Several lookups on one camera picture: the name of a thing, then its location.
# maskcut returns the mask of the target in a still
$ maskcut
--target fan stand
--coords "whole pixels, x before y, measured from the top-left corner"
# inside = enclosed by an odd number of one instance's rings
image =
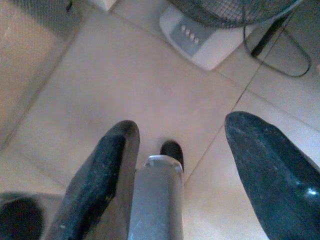
[[[272,69],[280,74],[283,74],[285,76],[288,77],[293,77],[293,78],[299,78],[304,76],[309,69],[311,68],[312,65],[312,60],[311,57],[308,55],[308,53],[302,48],[302,46],[291,36],[291,34],[286,31],[285,27],[283,26],[283,23],[288,19],[289,14],[280,17],[278,19],[276,19],[272,25],[269,27],[269,29],[266,31],[266,33],[263,35],[263,37],[261,38],[261,40],[259,41],[259,43],[253,48],[253,50],[250,50],[248,45],[247,45],[247,37],[246,37],[246,26],[243,27],[243,43],[244,43],[244,47],[246,49],[246,52],[256,61],[258,61],[259,63],[261,63],[262,65],[268,67],[269,69]],[[298,75],[293,75],[290,74],[288,72],[285,72],[277,67],[274,67],[268,63],[266,63],[264,60],[261,60],[259,58],[259,55],[261,54],[261,52],[263,51],[263,49],[266,47],[266,45],[268,44],[268,42],[271,40],[271,38],[276,34],[276,32],[282,28],[281,33],[279,34],[279,36],[277,37],[277,39],[275,40],[274,44],[277,42],[277,40],[279,39],[279,37],[281,36],[281,34],[285,34],[287,36],[287,38],[291,41],[291,43],[299,50],[300,54],[305,58],[305,60],[307,61],[307,68],[303,73],[300,73]]]

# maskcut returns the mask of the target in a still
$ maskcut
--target tile grout line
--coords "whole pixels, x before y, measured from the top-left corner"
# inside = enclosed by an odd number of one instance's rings
[[[289,115],[291,118],[297,120],[297,121],[300,122],[301,124],[304,124],[304,125],[308,126],[309,128],[311,128],[311,129],[313,129],[313,130],[315,130],[315,131],[317,131],[317,132],[320,132],[320,128],[317,128],[316,126],[310,125],[309,123],[303,121],[302,119],[298,118],[297,116],[293,115],[292,113],[290,113],[290,112],[282,109],[281,107],[277,106],[276,104],[274,104],[274,103],[270,102],[269,100],[265,99],[264,97],[258,95],[258,94],[255,93],[254,91],[252,91],[252,90],[250,90],[250,89],[248,89],[247,91],[248,91],[249,93],[255,95],[257,98],[259,98],[259,99],[267,102],[268,104],[270,104],[270,105],[273,106],[274,108],[278,109],[279,111],[281,111],[281,112]]]
[[[149,36],[160,40],[161,42],[165,43],[165,44],[169,44],[166,40],[162,39],[161,37],[157,36],[156,34],[149,32],[147,29],[143,28],[142,26],[134,23],[133,21],[130,21],[129,19],[127,19],[126,17],[120,15],[119,13],[115,12],[114,10],[111,10],[110,12],[108,12],[109,14],[113,14],[116,15],[116,17],[122,19],[124,22],[127,22],[128,24],[131,24],[133,26],[135,26],[136,28],[140,29],[141,31],[143,31],[144,33],[147,33]]]
[[[239,87],[241,89],[245,89],[246,88],[245,86],[243,86],[240,83],[236,82],[235,80],[233,80],[229,76],[225,75],[224,73],[217,71],[216,68],[212,69],[210,72],[215,72],[215,73],[219,74],[220,76],[230,80],[234,85],[236,85],[237,87]]]
[[[250,83],[253,81],[254,77],[257,75],[257,73],[258,73],[259,69],[261,68],[261,66],[262,66],[262,63],[260,63],[260,65],[259,65],[258,68],[256,69],[255,73],[254,73],[253,76],[251,77],[250,81],[247,83],[247,85],[246,85],[245,88],[243,89],[242,93],[240,94],[240,96],[238,97],[238,99],[235,101],[235,103],[234,103],[233,107],[231,108],[231,111],[230,111],[230,112],[233,112],[233,111],[234,111],[234,109],[235,109],[236,106],[238,105],[240,99],[242,98],[242,96],[243,96],[243,95],[245,94],[245,92],[247,91]],[[232,80],[231,78],[225,76],[224,74],[222,74],[222,73],[220,73],[220,72],[217,72],[217,73],[219,73],[221,76],[226,77],[227,79],[229,79],[229,80],[231,80],[233,83],[235,83],[234,80]],[[213,140],[210,142],[209,146],[208,146],[207,149],[204,151],[204,153],[203,153],[203,155],[201,156],[200,160],[197,162],[197,164],[195,165],[195,167],[194,167],[193,170],[191,171],[189,177],[188,177],[188,178],[186,179],[186,181],[184,182],[184,185],[187,184],[187,182],[188,182],[189,179],[191,178],[191,176],[192,176],[192,174],[194,173],[194,171],[196,170],[196,168],[197,168],[197,167],[199,166],[199,164],[202,162],[202,160],[204,159],[205,155],[207,154],[207,152],[209,151],[209,149],[211,148],[211,146],[214,144],[214,141],[216,140],[218,134],[220,133],[220,131],[222,130],[222,128],[223,128],[224,125],[225,125],[225,124],[223,123],[223,124],[220,126],[218,132],[217,132],[216,135],[213,137]]]
[[[202,162],[203,158],[206,156],[206,154],[208,153],[209,149],[210,149],[211,146],[214,144],[216,138],[218,137],[218,135],[219,135],[219,133],[220,133],[220,131],[222,130],[222,128],[223,128],[224,125],[225,125],[225,124],[223,123],[223,124],[219,127],[217,133],[214,135],[212,141],[210,141],[208,147],[205,149],[205,151],[204,151],[204,153],[202,154],[200,160],[196,163],[195,167],[193,168],[193,170],[192,170],[191,173],[189,174],[188,178],[185,180],[184,185],[187,184],[187,182],[189,181],[189,179],[190,179],[191,176],[193,175],[194,171],[198,168],[198,166],[200,165],[200,162]]]
[[[50,177],[50,176],[48,175],[47,171],[43,170],[41,167],[38,167],[36,164],[34,164],[34,163],[30,160],[29,157],[23,156],[22,153],[21,153],[18,149],[16,149],[15,147],[12,147],[12,150],[15,151],[15,152],[17,152],[20,156],[24,157],[24,158],[28,161],[28,163],[29,163],[33,168],[35,168],[41,175],[43,175],[44,177],[52,180],[54,183],[56,183],[57,185],[59,185],[59,186],[62,187],[63,189],[65,189],[65,190],[67,189],[67,187],[68,187],[67,185],[64,185],[63,183],[59,182],[59,181],[56,180],[55,178]]]

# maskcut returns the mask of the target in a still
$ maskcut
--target fan button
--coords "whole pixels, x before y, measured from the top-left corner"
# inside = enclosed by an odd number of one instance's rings
[[[191,41],[193,41],[195,39],[195,34],[191,33],[189,38],[190,38]]]
[[[189,35],[190,35],[190,29],[187,28],[187,29],[185,30],[184,34],[185,34],[187,37],[189,37]]]
[[[181,32],[185,33],[186,28],[187,28],[186,25],[181,25]]]
[[[199,38],[196,37],[196,38],[193,40],[193,43],[194,43],[194,45],[198,45],[198,44],[199,44]]]

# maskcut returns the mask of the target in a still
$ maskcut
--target electric fan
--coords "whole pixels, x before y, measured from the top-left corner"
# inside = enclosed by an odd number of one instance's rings
[[[187,59],[203,69],[211,70],[243,41],[249,51],[246,34],[251,33],[257,24],[269,21],[268,31],[250,51],[250,55],[259,61],[258,55],[264,46],[302,0],[170,0],[170,2],[172,6],[160,17],[160,27],[164,35]],[[294,39],[291,40],[307,60],[309,69],[310,57]],[[283,73],[273,66],[267,66]],[[294,77],[302,76],[308,69]]]

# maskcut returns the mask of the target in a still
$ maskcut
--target dark object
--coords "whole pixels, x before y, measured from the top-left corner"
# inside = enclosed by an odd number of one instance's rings
[[[264,49],[264,47],[268,44],[268,42],[271,40],[271,38],[275,35],[277,30],[281,28],[282,24],[285,22],[285,20],[288,18],[288,16],[283,16],[277,20],[275,20],[272,25],[269,27],[269,29],[266,31],[266,33],[263,35],[259,43],[254,47],[254,49],[251,51],[251,56],[256,58]]]
[[[0,240],[40,239],[44,220],[37,202],[31,197],[11,197],[0,199]]]
[[[160,154],[176,159],[179,163],[181,163],[182,170],[184,171],[184,155],[180,145],[176,141],[166,141],[161,147]]]
[[[129,229],[139,130],[122,121],[100,140],[77,171],[46,236],[47,240],[81,240],[98,222],[114,196],[120,198]]]
[[[67,12],[70,12],[70,10],[71,10],[71,8],[72,8],[72,5],[73,5],[73,2],[70,1],[70,2],[68,3],[68,5],[66,6],[65,10],[66,10]]]
[[[254,212],[271,240],[320,240],[320,171],[278,128],[247,112],[226,138]]]

